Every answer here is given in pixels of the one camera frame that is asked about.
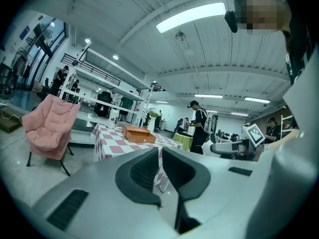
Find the white ceiling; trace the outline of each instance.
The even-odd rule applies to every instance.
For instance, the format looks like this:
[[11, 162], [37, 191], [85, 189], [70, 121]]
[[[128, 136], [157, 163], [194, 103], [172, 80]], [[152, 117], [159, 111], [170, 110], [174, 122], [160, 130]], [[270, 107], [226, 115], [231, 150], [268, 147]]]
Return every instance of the white ceiling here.
[[[181, 11], [214, 2], [233, 9], [233, 0], [30, 0], [27, 6], [77, 27], [78, 44], [90, 38], [93, 50], [109, 59], [118, 54], [118, 63], [125, 61], [126, 70], [156, 80], [170, 94], [162, 100], [187, 103], [193, 94], [223, 94], [222, 100], [201, 102], [255, 117], [277, 109], [290, 86], [281, 33], [233, 34], [223, 16], [199, 19], [163, 34], [155, 28]], [[176, 40], [178, 30], [186, 41]], [[185, 54], [188, 46], [191, 56]], [[101, 68], [110, 71], [107, 65]], [[119, 72], [113, 73], [121, 78]], [[245, 96], [272, 102], [264, 107], [243, 101]]]

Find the table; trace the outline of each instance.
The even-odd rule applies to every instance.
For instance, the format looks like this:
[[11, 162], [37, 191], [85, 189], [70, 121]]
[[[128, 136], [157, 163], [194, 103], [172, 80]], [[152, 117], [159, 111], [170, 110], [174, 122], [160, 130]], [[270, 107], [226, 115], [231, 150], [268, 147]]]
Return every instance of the table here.
[[183, 150], [189, 151], [191, 144], [193, 143], [193, 139], [186, 135], [181, 135], [179, 133], [174, 134], [174, 141], [180, 142], [183, 144]]
[[183, 148], [183, 144], [173, 141], [158, 133], [153, 133], [156, 136], [155, 143], [133, 143], [126, 140], [122, 134], [122, 128], [116, 126], [114, 129], [109, 129], [105, 125], [96, 124], [91, 137], [95, 137], [94, 157], [93, 161], [98, 162], [104, 159], [116, 157], [129, 153], [135, 150], [158, 147], [159, 148], [159, 170], [154, 179], [154, 185], [158, 185], [162, 192], [165, 192], [168, 186], [166, 173], [162, 165], [162, 148], [175, 147]]

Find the cable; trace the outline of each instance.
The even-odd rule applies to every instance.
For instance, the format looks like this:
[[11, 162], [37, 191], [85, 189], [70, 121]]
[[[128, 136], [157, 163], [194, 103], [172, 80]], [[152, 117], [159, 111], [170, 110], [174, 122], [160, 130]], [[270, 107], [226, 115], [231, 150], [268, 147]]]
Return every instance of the cable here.
[[21, 123], [21, 125], [23, 125], [21, 119], [20, 119], [17, 115], [15, 115], [15, 114], [12, 114], [12, 115], [11, 115], [10, 117], [8, 117], [8, 118], [6, 118], [5, 116], [3, 116], [2, 111], [7, 110], [7, 109], [8, 109], [8, 106], [12, 103], [12, 101], [13, 101], [13, 98], [11, 98], [10, 101], [7, 101], [7, 103], [4, 104], [4, 105], [3, 105], [3, 104], [0, 104], [0, 106], [4, 106], [4, 109], [1, 109], [1, 110], [0, 110], [1, 116], [2, 116], [2, 118], [6, 119], [6, 120], [11, 119], [11, 117], [14, 116], [14, 117], [18, 118], [19, 121], [20, 121], [20, 123]]

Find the green table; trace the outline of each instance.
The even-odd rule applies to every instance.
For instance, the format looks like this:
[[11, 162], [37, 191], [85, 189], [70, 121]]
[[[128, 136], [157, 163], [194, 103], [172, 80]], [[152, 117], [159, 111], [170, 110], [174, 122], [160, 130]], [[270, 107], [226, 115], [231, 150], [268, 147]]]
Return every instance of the green table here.
[[186, 151], [189, 151], [191, 144], [193, 143], [193, 139], [191, 137], [181, 135], [179, 133], [174, 134], [173, 140], [182, 143], [183, 150]]

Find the metal railing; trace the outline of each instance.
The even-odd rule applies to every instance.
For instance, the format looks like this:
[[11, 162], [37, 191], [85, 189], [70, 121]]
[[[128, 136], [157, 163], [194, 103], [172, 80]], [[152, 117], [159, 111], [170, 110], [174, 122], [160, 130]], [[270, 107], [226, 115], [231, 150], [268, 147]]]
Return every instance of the metal railing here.
[[153, 92], [160, 92], [160, 91], [166, 91], [164, 88], [162, 88], [158, 83], [152, 83], [151, 86], [153, 87]]
[[[75, 59], [76, 59], [75, 57], [72, 57], [72, 56], [64, 53], [64, 56], [63, 56], [61, 62], [64, 63], [64, 64], [72, 66], [72, 62]], [[98, 68], [96, 68], [96, 67], [94, 67], [94, 66], [92, 66], [92, 65], [90, 65], [90, 64], [88, 64], [86, 62], [83, 62], [83, 63], [81, 61], [79, 61], [79, 62], [81, 63], [81, 64], [79, 64], [80, 65], [79, 67], [81, 69], [83, 69], [83, 70], [85, 70], [85, 71], [87, 71], [87, 72], [89, 72], [91, 74], [94, 74], [94, 75], [96, 75], [96, 76], [98, 76], [98, 77], [100, 77], [100, 78], [102, 78], [104, 80], [107, 80], [108, 82], [111, 82], [111, 83], [113, 83], [113, 84], [115, 84], [117, 86], [120, 84], [120, 82], [121, 82], [120, 80], [118, 80], [117, 78], [113, 77], [112, 75], [109, 75], [105, 71], [103, 71], [101, 69], [98, 69]]]

